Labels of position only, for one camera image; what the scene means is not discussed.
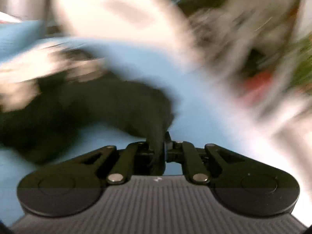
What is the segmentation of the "blue textured fleece cover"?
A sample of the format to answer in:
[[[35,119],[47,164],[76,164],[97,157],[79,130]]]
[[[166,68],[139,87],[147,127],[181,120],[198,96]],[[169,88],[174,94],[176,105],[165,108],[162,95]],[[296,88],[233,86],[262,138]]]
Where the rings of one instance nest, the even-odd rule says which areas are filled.
[[[67,42],[72,47],[85,48],[96,56],[107,57],[113,72],[121,74],[126,80],[142,80],[154,87],[163,87],[175,99],[174,111],[177,113],[170,134],[175,140],[184,140],[202,147],[206,143],[215,143],[238,153],[254,151],[259,143],[253,141],[248,150],[243,149],[238,139],[242,131],[234,128],[242,120],[231,123],[226,115],[230,111],[221,110],[225,94],[214,94],[206,82],[202,71],[184,74],[180,62],[158,48],[148,48],[142,44],[121,41],[96,40],[74,37],[46,39],[43,36],[43,22],[27,21],[15,24],[1,24],[1,66],[4,61],[17,58],[14,54],[23,54],[37,44],[50,41]],[[227,131],[227,125],[234,128],[234,135]],[[73,144],[65,155],[54,161],[66,159],[98,149],[105,145],[124,148],[141,138],[131,137],[104,124],[94,124],[79,130]],[[18,182],[37,167],[22,160],[16,153],[1,146],[1,221],[13,224],[23,216],[23,210],[16,196]]]

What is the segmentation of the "black garment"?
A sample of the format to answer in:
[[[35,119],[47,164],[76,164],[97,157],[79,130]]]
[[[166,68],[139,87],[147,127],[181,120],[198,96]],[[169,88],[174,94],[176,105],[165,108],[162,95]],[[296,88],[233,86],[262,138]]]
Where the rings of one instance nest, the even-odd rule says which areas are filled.
[[[163,90],[121,78],[84,49],[45,51],[1,66],[1,146],[33,164],[55,160],[80,129],[97,123],[145,138],[155,164],[173,120]]]

